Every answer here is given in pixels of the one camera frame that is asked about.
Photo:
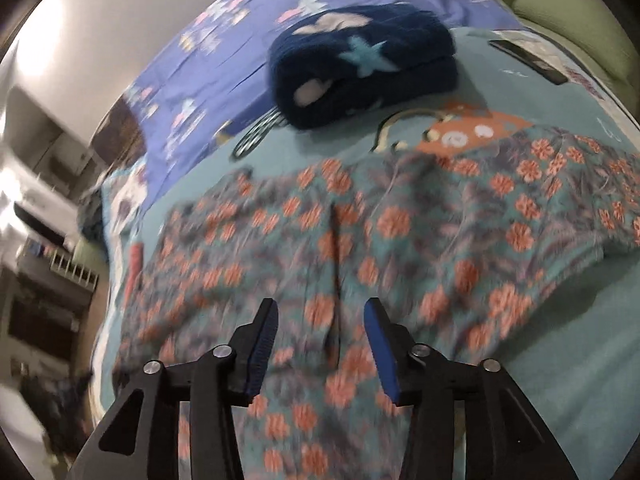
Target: smartphone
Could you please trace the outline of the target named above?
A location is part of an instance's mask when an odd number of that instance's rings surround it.
[[[534,56],[515,43],[511,43],[511,41],[491,40],[489,44],[532,68],[554,85],[561,85],[569,81],[563,73],[558,72],[558,70],[549,65],[549,63],[542,61],[539,57]]]

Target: navy blue blanket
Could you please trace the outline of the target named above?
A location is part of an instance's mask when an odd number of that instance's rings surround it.
[[[301,130],[456,87],[447,27],[410,4],[354,6],[309,16],[271,45],[272,97]]]

